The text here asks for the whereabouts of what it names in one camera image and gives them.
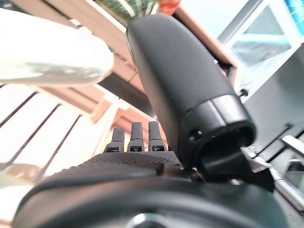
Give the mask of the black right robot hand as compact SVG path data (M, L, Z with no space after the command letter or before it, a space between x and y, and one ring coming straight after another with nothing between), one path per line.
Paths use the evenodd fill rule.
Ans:
M34 186L14 228L286 228L268 167L242 152L257 135L203 44L171 16L130 21L129 50L169 150L110 143Z

